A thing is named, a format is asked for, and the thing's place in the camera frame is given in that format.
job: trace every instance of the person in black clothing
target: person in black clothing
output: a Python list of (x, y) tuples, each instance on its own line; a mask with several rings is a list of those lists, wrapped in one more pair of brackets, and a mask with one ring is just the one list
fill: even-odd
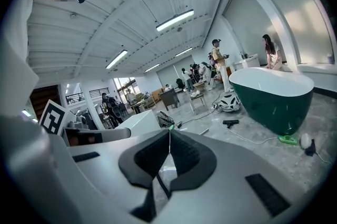
[(102, 93), (102, 104), (106, 104), (106, 108), (109, 112), (110, 119), (116, 128), (118, 126), (118, 122), (121, 124), (123, 122), (121, 117), (117, 117), (113, 112), (113, 107), (117, 106), (116, 100), (113, 97), (108, 97), (106, 93)]

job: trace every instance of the woman with long black hair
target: woman with long black hair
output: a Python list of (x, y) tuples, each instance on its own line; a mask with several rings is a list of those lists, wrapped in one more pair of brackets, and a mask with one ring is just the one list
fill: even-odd
[(277, 44), (273, 43), (268, 34), (262, 36), (267, 53), (267, 66), (265, 68), (272, 70), (280, 70), (282, 67), (282, 57), (280, 48)]

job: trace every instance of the bathtub rim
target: bathtub rim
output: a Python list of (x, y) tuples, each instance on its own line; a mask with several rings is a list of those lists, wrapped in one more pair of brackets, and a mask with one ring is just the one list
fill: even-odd
[[(306, 87), (306, 90), (304, 90), (300, 94), (290, 94), (290, 93), (279, 94), (279, 93), (276, 93), (276, 92), (271, 92), (271, 90), (269, 90), (269, 91), (262, 90), (262, 89), (259, 89), (259, 88), (256, 88), (256, 87), (250, 87), (249, 85), (244, 84), (244, 83), (239, 83), (237, 81), (237, 77), (238, 77), (239, 73), (247, 72), (247, 71), (249, 72), (249, 69), (256, 69), (256, 70), (259, 70), (260, 72), (267, 72), (267, 73), (270, 73), (274, 76), (280, 76), (284, 79), (289, 79), (289, 80), (293, 81), (294, 83), (304, 85)], [(262, 91), (262, 92), (265, 92), (265, 93), (274, 94), (274, 95), (282, 96), (282, 97), (302, 96), (302, 95), (305, 95), (305, 94), (309, 93), (310, 91), (312, 91), (314, 89), (314, 81), (310, 77), (305, 76), (304, 74), (294, 74), (294, 73), (291, 73), (291, 72), (283, 72), (283, 71), (279, 71), (279, 70), (270, 70), (270, 69), (262, 68), (262, 67), (250, 67), (250, 68), (243, 68), (243, 69), (237, 70), (229, 76), (229, 80), (230, 80), (231, 83), (234, 83), (234, 84), (237, 84), (237, 85), (240, 85), (240, 86), (243, 86), (243, 87), (249, 87), (249, 88), (252, 88), (252, 89), (255, 89), (255, 90), (259, 90), (259, 91)]]

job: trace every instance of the power drill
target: power drill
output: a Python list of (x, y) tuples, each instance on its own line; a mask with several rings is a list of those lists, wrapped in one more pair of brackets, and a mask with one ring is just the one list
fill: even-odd
[(222, 124), (227, 124), (227, 128), (230, 129), (234, 124), (239, 124), (239, 120), (224, 120)]

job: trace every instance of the freestanding bathtub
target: freestanding bathtub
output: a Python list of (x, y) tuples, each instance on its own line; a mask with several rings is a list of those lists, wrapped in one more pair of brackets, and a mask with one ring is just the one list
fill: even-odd
[(294, 134), (311, 103), (314, 82), (298, 75), (266, 68), (240, 69), (230, 76), (248, 114), (278, 135)]

